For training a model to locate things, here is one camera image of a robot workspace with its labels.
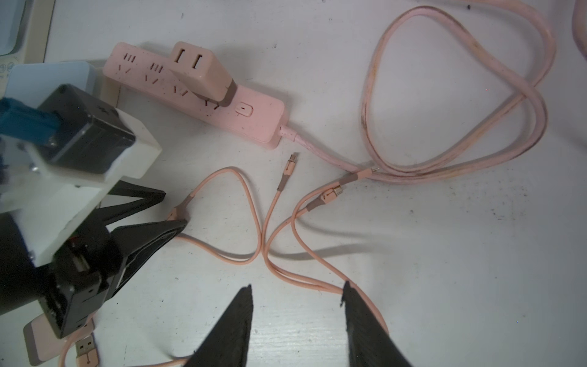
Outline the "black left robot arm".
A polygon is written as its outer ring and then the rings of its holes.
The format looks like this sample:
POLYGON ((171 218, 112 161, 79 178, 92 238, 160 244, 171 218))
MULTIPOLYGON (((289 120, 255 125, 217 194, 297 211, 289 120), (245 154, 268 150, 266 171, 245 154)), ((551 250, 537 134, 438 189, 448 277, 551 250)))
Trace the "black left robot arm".
POLYGON ((70 336, 187 225, 174 214, 165 221, 108 230, 165 198, 163 191, 122 180, 110 193, 131 202, 94 209, 43 266, 34 265, 15 220, 1 216, 2 313, 38 301, 55 336, 70 336))

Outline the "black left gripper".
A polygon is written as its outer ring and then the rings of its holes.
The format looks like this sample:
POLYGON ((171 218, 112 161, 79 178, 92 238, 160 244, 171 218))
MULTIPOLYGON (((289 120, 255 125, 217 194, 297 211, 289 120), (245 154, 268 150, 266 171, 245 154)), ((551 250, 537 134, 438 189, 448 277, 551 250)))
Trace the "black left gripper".
MULTIPOLYGON (((120 180, 110 196, 135 201, 94 209, 105 225, 161 203, 166 193, 120 180)), ((182 233, 186 220, 122 226, 81 226, 47 266, 40 304, 59 339, 82 328, 88 317, 113 298, 164 245, 182 233)))

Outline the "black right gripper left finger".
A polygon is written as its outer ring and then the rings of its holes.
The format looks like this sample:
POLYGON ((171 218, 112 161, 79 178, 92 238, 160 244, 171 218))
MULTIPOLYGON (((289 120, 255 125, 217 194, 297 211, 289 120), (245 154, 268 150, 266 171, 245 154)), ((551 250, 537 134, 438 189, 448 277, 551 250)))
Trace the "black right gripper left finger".
POLYGON ((252 286, 248 285, 237 292, 184 366, 246 366, 253 310, 252 286))

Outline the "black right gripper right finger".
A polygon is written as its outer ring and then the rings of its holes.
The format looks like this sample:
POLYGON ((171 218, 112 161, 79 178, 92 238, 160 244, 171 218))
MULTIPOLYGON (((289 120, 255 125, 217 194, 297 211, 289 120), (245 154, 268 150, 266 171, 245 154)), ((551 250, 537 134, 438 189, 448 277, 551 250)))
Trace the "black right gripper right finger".
POLYGON ((349 281, 342 290, 349 340, 349 365, 410 367, 411 364, 377 321, 359 292, 349 281))

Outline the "pink power strip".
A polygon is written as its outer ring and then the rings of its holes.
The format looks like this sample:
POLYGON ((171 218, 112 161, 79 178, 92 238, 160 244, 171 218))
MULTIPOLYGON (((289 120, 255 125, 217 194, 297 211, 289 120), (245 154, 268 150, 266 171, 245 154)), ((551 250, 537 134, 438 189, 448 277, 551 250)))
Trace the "pink power strip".
POLYGON ((229 105, 222 106, 194 93, 173 73, 175 59, 140 47, 116 44, 102 69, 107 78, 142 93, 191 118, 206 122, 263 148, 274 149, 287 125, 285 103, 244 86, 235 88, 229 105))

